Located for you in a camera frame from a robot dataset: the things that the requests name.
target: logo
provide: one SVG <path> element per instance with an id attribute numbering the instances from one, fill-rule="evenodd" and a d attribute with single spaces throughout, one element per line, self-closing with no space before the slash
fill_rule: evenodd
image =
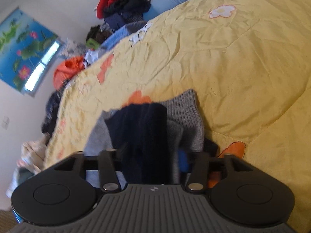
<path id="1" fill-rule="evenodd" d="M 152 187 L 152 188 L 150 188 L 150 190 L 153 191 L 153 192 L 156 192 L 156 191 L 158 191 L 160 189 L 158 189 L 157 187 Z"/>

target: orange clothing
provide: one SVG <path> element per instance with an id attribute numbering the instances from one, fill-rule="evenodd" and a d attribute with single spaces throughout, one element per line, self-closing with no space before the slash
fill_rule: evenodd
<path id="1" fill-rule="evenodd" d="M 84 69 L 83 57 L 74 57 L 65 60 L 54 71 L 53 85 L 56 90 L 63 86 L 63 81 L 71 79 Z"/>

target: round pad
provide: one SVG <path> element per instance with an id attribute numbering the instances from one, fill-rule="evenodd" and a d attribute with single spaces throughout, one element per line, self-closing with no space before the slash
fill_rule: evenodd
<path id="1" fill-rule="evenodd" d="M 293 193 L 283 183 L 257 171 L 235 172 L 211 190 L 211 203 L 224 217 L 260 227 L 287 221 Z"/>
<path id="2" fill-rule="evenodd" d="M 35 200 L 46 205 L 61 203 L 67 200 L 69 195 L 69 189 L 59 184 L 47 184 L 37 188 L 34 192 Z"/>
<path id="3" fill-rule="evenodd" d="M 267 203 L 273 196 L 269 188 L 258 184 L 248 184 L 241 186 L 237 190 L 237 195 L 242 201 L 250 204 Z"/>
<path id="4" fill-rule="evenodd" d="M 22 183 L 13 193 L 14 211 L 35 225 L 70 223 L 91 211 L 93 186 L 71 171 L 46 171 Z"/>

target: blue cloth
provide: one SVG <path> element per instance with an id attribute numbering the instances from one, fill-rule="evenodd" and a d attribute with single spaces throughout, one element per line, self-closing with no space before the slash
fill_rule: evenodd
<path id="1" fill-rule="evenodd" d="M 148 12 L 143 13 L 144 20 L 149 21 L 167 10 L 188 0 L 151 0 L 151 7 Z"/>
<path id="2" fill-rule="evenodd" d="M 99 60 L 106 52 L 110 51 L 120 42 L 121 39 L 137 32 L 145 26 L 146 21 L 139 21 L 128 23 L 118 29 L 114 34 L 105 40 L 101 46 L 95 51 L 88 51 L 84 57 L 88 65 L 92 65 L 94 62 Z"/>
<path id="3" fill-rule="evenodd" d="M 116 46 L 117 43 L 120 42 L 121 39 L 137 32 L 141 28 L 145 26 L 147 22 L 139 21 L 128 23 L 122 28 L 118 29 L 114 34 L 112 34 L 109 38 L 106 39 L 104 43 L 101 44 L 100 49 L 105 49 L 106 51 L 110 51 L 112 48 Z"/>
<path id="4" fill-rule="evenodd" d="M 183 150 L 178 150 L 178 166 L 181 172 L 189 172 L 187 154 Z"/>
<path id="5" fill-rule="evenodd" d="M 114 13 L 113 15 L 106 17 L 105 22 L 107 22 L 113 30 L 118 30 L 125 25 L 124 18 L 118 13 Z"/>

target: black device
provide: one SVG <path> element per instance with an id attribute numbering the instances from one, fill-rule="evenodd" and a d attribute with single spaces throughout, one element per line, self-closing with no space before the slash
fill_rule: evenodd
<path id="1" fill-rule="evenodd" d="M 12 233 L 288 232 L 294 195 L 283 183 L 233 155 L 195 155 L 186 185 L 127 184 L 116 152 L 75 153 L 22 183 L 13 193 L 23 222 Z M 101 188 L 85 181 L 98 170 Z M 208 188 L 212 171 L 221 181 Z"/>

